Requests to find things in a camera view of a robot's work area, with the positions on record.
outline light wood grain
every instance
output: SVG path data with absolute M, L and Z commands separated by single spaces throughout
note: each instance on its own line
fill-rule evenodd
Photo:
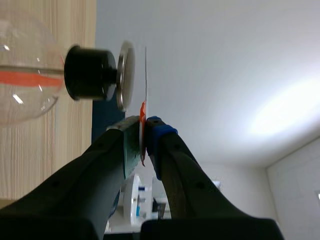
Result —
M 95 0 L 10 2 L 40 20 L 63 49 L 94 46 Z M 91 128 L 92 101 L 75 102 L 67 95 L 40 118 L 0 128 L 0 198 L 21 198 L 81 155 L 91 143 Z

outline white ceiling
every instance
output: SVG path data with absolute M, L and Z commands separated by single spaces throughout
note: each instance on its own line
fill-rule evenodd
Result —
M 268 166 L 320 134 L 319 0 L 98 0 L 97 47 L 135 45 L 128 115 L 177 128 L 199 162 Z

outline black rubber stopper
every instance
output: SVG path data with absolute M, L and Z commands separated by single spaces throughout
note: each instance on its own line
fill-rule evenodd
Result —
M 65 87 L 71 98 L 111 100 L 117 81 L 116 62 L 108 50 L 73 46 L 64 63 Z

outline silver lid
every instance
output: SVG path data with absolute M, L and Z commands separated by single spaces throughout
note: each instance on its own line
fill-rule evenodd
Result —
M 125 41 L 120 50 L 116 74 L 116 103 L 125 112 L 131 103 L 135 77 L 135 51 L 133 45 Z

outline red liquid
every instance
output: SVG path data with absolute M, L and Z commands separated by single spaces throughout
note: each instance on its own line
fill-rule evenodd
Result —
M 63 80 L 41 76 L 35 73 L 0 71 L 0 84 L 22 86 L 22 87 L 59 87 Z

